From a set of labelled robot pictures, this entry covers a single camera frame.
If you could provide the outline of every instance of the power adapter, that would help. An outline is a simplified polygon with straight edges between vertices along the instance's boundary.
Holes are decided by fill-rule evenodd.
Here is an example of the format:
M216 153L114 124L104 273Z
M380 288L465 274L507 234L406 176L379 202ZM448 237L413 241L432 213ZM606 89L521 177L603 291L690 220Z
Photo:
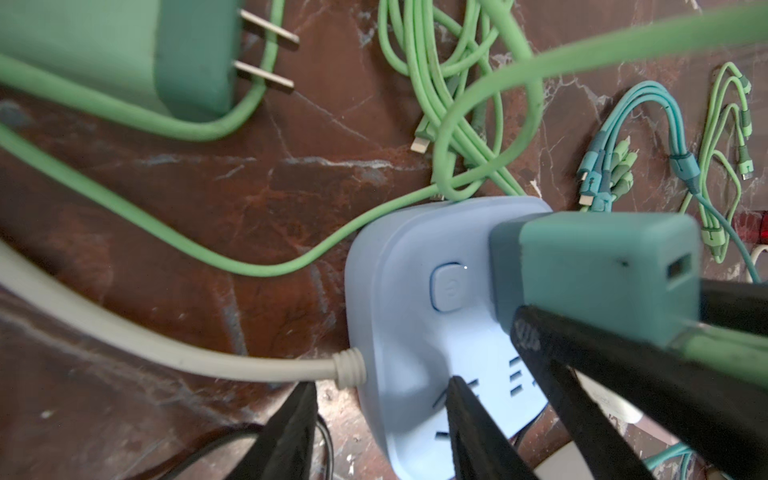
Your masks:
M160 114L211 121L232 108L237 69L259 73L236 64L241 3L3 2L0 53Z
M497 316L507 331L517 307L503 299L520 295L526 305L661 349L698 322L701 247L692 217L559 212L524 220L491 233Z

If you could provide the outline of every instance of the red object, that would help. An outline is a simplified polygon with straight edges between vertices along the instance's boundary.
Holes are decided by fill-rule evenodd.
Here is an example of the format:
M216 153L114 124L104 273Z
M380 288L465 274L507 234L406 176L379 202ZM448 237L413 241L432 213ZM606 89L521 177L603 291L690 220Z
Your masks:
M768 212L763 212L763 224L760 226L760 242L768 245Z

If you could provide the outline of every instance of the power button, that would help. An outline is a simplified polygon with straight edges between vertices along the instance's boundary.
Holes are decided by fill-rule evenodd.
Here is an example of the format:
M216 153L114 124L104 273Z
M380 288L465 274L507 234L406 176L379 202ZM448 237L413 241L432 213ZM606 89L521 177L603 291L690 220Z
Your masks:
M439 266L432 272L430 296L439 312L451 312L464 306L467 297L467 267L459 263Z

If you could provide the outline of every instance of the teal power adapter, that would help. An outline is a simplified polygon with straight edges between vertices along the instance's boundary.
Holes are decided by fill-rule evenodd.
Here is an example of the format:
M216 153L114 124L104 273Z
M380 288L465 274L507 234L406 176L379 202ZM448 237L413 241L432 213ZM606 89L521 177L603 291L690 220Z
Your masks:
M521 294L524 304L660 348L699 319L699 227L686 215L545 214L499 224L490 242L507 331L515 303L505 299Z

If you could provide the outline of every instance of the white cable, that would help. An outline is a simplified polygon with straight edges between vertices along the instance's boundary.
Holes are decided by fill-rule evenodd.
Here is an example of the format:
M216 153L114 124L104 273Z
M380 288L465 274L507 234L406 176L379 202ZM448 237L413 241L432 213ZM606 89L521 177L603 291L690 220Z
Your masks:
M752 250L751 257L752 257L752 263L754 265L757 265L757 257L759 257L760 254L762 252L766 251L766 250L768 250L768 245L758 245L757 247L755 247L755 250ZM746 276L746 282L747 283L752 283L752 276L747 275Z
M76 294L2 241L0 283L48 315L95 339L182 372L247 382L333 379L340 389L366 381L358 349L336 353L331 359L263 359L214 352L169 339Z

